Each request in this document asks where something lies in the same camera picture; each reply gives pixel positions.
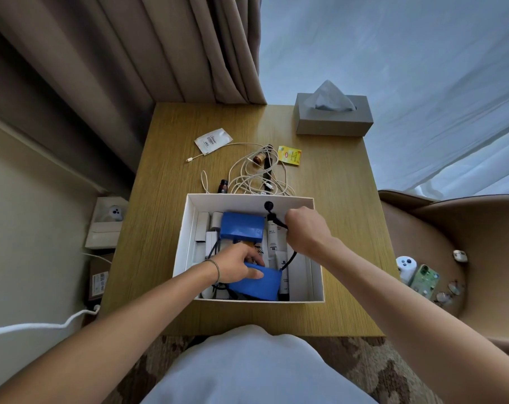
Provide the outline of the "white sheer curtain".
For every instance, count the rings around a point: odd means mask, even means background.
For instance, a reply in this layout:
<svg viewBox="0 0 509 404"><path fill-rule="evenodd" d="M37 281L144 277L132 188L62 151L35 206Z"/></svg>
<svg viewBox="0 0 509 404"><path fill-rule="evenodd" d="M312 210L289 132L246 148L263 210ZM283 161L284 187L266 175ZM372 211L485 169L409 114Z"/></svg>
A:
<svg viewBox="0 0 509 404"><path fill-rule="evenodd" d="M378 189L509 194L509 0L262 0L260 81L368 98Z"/></svg>

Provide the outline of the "person's left forearm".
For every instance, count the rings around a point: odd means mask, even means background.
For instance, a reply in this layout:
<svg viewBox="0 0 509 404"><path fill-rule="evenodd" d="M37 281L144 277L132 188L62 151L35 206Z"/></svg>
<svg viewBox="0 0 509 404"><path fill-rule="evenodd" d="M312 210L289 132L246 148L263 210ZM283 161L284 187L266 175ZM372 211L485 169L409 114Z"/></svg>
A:
<svg viewBox="0 0 509 404"><path fill-rule="evenodd" d="M151 343L215 283L198 264L86 326L0 387L0 404L100 404Z"/></svg>

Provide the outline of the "white open packaging box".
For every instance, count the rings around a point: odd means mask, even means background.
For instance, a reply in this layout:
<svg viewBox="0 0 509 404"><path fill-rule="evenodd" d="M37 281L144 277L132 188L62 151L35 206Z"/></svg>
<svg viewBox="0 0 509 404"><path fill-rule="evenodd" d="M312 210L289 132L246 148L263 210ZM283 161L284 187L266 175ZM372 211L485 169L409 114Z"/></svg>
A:
<svg viewBox="0 0 509 404"><path fill-rule="evenodd" d="M124 219L122 222L103 222L103 215L113 205L121 207L125 219L128 211L127 200L120 196L98 197L89 224L86 248L92 250L116 248Z"/></svg>

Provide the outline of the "blue pouch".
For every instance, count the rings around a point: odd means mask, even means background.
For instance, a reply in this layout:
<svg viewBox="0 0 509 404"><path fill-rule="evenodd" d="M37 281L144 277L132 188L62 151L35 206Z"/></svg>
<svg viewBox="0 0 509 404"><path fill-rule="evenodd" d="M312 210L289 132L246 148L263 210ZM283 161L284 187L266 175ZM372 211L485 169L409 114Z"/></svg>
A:
<svg viewBox="0 0 509 404"><path fill-rule="evenodd" d="M261 243L264 237L265 217L251 214L224 212L220 225L220 238L232 241Z"/></svg>
<svg viewBox="0 0 509 404"><path fill-rule="evenodd" d="M228 284L229 289L264 301L278 302L283 271L247 262L245 262L245 266L262 272L264 276L260 279L244 278L230 283Z"/></svg>

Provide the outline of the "beige curtain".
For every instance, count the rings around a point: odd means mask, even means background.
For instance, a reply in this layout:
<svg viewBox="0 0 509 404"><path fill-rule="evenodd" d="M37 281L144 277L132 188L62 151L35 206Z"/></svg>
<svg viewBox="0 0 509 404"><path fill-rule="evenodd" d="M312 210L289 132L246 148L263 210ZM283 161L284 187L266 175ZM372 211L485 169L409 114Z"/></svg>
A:
<svg viewBox="0 0 509 404"><path fill-rule="evenodd" d="M156 103L266 103L261 4L0 0L0 120L128 199Z"/></svg>

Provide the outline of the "white tissue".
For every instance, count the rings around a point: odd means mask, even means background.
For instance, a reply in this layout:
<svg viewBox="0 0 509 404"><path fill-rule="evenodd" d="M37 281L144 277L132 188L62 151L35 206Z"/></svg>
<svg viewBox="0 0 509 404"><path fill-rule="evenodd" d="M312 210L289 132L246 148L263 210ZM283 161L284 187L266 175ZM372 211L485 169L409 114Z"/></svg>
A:
<svg viewBox="0 0 509 404"><path fill-rule="evenodd" d="M324 81L314 93L310 94L304 100L304 105L310 109L338 113L357 110L351 99L330 80Z"/></svg>

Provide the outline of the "brown cardboard box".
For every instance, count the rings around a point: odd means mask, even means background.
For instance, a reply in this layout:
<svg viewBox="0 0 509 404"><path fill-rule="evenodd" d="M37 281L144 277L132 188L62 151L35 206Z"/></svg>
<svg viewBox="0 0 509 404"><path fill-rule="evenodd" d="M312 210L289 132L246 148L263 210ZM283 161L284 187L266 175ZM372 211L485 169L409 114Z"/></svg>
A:
<svg viewBox="0 0 509 404"><path fill-rule="evenodd" d="M114 253L89 257L88 300L95 301L103 297L109 278Z"/></svg>

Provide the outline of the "eyeglasses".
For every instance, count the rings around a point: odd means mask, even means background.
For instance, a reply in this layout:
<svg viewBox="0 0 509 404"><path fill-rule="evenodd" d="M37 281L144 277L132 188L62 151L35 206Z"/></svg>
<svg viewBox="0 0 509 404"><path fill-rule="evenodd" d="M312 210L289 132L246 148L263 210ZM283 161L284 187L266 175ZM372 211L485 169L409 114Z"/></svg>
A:
<svg viewBox="0 0 509 404"><path fill-rule="evenodd" d="M466 285L458 280L453 280L447 284L446 291L438 292L433 298L433 302L440 307L446 307L452 304L455 298L464 294Z"/></svg>

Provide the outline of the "white sachet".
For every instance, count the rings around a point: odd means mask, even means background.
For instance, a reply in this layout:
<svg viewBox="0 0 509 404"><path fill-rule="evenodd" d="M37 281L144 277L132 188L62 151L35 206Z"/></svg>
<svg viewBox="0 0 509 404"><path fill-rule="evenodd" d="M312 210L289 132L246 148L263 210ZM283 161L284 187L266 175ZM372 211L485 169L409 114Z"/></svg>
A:
<svg viewBox="0 0 509 404"><path fill-rule="evenodd" d="M223 128L210 131L194 140L202 155L208 155L232 141L233 138Z"/></svg>

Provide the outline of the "yellow tea bag packet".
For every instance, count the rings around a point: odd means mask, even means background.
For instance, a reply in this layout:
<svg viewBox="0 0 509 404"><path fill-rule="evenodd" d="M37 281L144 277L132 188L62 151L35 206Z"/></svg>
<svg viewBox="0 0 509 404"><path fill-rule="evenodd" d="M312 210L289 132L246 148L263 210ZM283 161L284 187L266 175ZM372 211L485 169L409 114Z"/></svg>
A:
<svg viewBox="0 0 509 404"><path fill-rule="evenodd" d="M302 150L290 148L288 146L279 146L278 161L282 164L299 166L301 162Z"/></svg>

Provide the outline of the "white game controller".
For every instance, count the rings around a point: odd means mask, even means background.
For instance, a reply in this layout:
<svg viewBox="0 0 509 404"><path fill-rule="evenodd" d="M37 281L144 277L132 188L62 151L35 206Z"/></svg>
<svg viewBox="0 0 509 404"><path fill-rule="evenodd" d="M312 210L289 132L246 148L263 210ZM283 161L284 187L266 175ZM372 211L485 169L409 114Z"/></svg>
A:
<svg viewBox="0 0 509 404"><path fill-rule="evenodd" d="M397 267L399 270L400 281L409 285L418 268L416 260L409 256L399 256L396 258Z"/></svg>

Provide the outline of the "person's right forearm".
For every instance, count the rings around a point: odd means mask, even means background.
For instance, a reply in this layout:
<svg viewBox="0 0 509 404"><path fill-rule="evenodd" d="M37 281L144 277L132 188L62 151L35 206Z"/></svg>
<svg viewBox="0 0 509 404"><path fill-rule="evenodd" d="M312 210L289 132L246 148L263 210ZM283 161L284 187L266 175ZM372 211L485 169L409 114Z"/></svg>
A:
<svg viewBox="0 0 509 404"><path fill-rule="evenodd" d="M491 341L337 238L308 243L301 253L345 286L445 404L509 404L509 356Z"/></svg>

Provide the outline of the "white bottle with label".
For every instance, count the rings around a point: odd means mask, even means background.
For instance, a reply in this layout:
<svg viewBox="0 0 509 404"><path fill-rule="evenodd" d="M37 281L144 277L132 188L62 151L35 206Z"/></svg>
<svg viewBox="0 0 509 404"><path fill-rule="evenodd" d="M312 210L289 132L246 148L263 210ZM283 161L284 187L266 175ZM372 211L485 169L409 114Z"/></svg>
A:
<svg viewBox="0 0 509 404"><path fill-rule="evenodd" d="M273 269L280 269L278 251L283 251L280 240L285 235L285 230L273 221L267 222L267 256L269 266Z"/></svg>

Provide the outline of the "white tube with black print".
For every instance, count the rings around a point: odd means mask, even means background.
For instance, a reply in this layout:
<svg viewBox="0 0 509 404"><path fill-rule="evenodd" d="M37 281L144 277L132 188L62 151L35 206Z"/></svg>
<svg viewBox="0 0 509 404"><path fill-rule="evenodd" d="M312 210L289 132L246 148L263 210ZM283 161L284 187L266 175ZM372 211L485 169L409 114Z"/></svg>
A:
<svg viewBox="0 0 509 404"><path fill-rule="evenodd" d="M286 251L276 251L277 268L280 271L280 286L278 291L279 301L289 301L289 275L288 275L288 254Z"/></svg>

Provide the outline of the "person's right hand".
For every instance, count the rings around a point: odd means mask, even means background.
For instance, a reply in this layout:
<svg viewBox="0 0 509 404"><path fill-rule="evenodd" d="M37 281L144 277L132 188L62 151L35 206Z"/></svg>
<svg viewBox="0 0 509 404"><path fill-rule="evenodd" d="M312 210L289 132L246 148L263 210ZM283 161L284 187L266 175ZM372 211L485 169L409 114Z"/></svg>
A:
<svg viewBox="0 0 509 404"><path fill-rule="evenodd" d="M293 249L312 260L320 262L328 247L333 243L333 236L327 226L324 217L316 210L305 206L300 207L301 246Z"/></svg>

